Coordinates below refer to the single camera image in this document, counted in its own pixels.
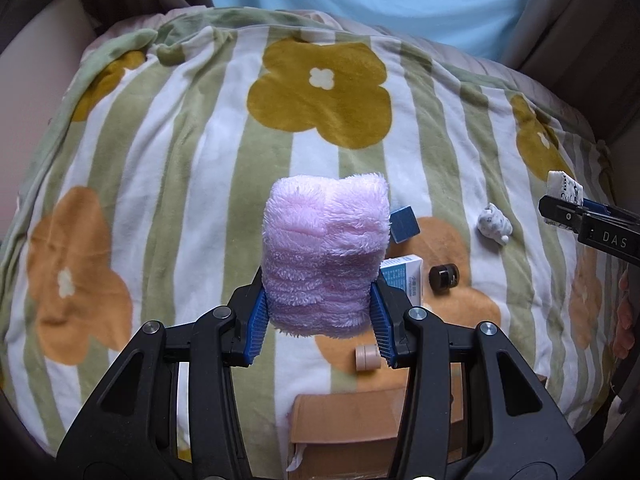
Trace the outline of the person's right hand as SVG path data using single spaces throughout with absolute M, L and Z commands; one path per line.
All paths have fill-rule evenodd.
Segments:
M 617 321 L 613 354 L 618 360 L 626 359 L 634 348 L 634 311 L 629 301 L 628 271 L 625 271 L 618 282 L 622 299 L 617 307 Z

